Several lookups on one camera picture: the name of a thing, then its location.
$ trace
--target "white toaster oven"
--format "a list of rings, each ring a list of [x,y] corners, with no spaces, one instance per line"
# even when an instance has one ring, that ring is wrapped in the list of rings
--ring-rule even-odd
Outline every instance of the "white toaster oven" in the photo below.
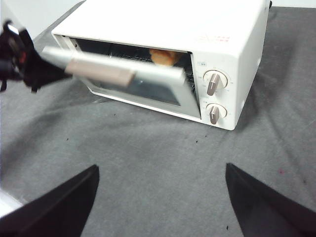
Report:
[[[81,77],[92,93],[233,130],[261,61],[268,12],[268,0],[87,0],[52,34],[62,48],[107,55],[105,64],[126,69],[118,77],[132,75],[127,87]],[[151,50],[179,57],[159,66]]]

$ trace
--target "gray fabric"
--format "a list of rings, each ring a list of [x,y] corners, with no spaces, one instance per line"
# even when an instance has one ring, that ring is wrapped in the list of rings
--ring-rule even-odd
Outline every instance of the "gray fabric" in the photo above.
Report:
[[[76,80],[36,95],[10,82],[1,94],[1,187],[26,203],[99,165],[85,237],[242,236],[226,162],[316,211],[315,22],[316,9],[271,9],[234,131],[94,96]],[[37,49],[55,45],[52,27]]]

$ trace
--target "oven knob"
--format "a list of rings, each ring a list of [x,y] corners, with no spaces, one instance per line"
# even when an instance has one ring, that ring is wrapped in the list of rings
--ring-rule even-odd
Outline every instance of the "oven knob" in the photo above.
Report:
[[[214,95],[218,89],[222,89],[227,85],[227,78],[219,71],[208,71],[204,74],[204,81],[208,83],[207,94]]]
[[[224,118],[227,115],[226,109],[218,104],[209,104],[206,106],[206,110],[209,113],[211,124],[217,124],[220,118]]]

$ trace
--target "oven door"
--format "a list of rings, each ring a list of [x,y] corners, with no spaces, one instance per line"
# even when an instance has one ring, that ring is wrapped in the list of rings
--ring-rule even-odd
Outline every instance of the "oven door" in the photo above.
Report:
[[[200,118],[198,103],[182,68],[126,58],[46,47],[42,52],[92,93],[161,112]]]

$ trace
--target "dark spot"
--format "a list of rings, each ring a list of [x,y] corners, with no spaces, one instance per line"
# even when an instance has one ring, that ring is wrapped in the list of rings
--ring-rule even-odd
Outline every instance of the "dark spot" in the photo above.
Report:
[[[284,174],[284,170],[283,169],[278,169],[279,174]]]

